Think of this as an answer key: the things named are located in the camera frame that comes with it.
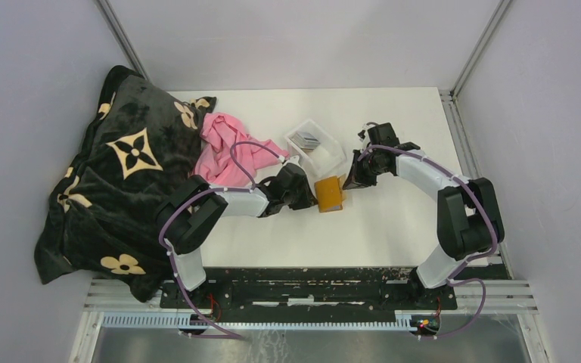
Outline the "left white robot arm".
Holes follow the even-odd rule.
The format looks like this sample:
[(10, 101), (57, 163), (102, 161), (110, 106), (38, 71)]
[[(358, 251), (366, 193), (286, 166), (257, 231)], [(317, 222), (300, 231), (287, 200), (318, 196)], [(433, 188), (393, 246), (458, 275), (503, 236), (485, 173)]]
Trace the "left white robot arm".
[(199, 175), (190, 177), (155, 213), (157, 239), (179, 284), (179, 298), (192, 308), (206, 302), (201, 246), (222, 217), (266, 218), (285, 207), (302, 210), (317, 204), (308, 177), (297, 163), (284, 163), (276, 175), (248, 188), (212, 185)]

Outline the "stack of credit cards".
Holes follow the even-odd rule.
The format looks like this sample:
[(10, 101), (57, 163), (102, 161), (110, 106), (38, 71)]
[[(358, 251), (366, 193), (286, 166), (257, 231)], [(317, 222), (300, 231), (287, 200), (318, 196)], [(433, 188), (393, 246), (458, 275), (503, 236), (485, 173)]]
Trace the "stack of credit cards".
[(320, 140), (309, 132), (295, 132), (290, 140), (303, 150), (315, 150), (321, 144)]

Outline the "yellow leather card holder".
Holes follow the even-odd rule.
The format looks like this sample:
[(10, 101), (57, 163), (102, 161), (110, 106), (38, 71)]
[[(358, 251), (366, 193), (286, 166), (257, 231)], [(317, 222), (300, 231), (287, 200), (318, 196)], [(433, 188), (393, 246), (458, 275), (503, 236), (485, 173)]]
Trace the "yellow leather card holder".
[(344, 176), (329, 176), (314, 184), (315, 196), (320, 213), (341, 211), (346, 194), (343, 190)]

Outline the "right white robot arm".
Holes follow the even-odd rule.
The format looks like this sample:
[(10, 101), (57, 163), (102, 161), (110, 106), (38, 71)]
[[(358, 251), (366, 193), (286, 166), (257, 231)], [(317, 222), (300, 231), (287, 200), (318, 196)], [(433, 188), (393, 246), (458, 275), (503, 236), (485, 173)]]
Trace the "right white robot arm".
[(367, 123), (358, 136), (343, 189), (375, 186), (380, 175), (405, 179), (437, 204), (437, 240), (433, 252), (409, 275), (407, 300), (425, 309), (437, 299), (437, 289), (475, 259), (493, 254), (505, 231), (493, 183), (452, 172), (429, 158), (412, 142), (402, 143), (390, 123)]

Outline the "white plastic tray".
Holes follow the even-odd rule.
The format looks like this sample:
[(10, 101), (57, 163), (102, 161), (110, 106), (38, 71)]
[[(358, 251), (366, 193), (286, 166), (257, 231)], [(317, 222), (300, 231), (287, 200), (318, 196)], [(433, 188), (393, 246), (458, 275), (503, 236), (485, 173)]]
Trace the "white plastic tray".
[(346, 156), (340, 143), (312, 119), (306, 119), (284, 134), (287, 151), (299, 157), (307, 173), (321, 179), (340, 175)]

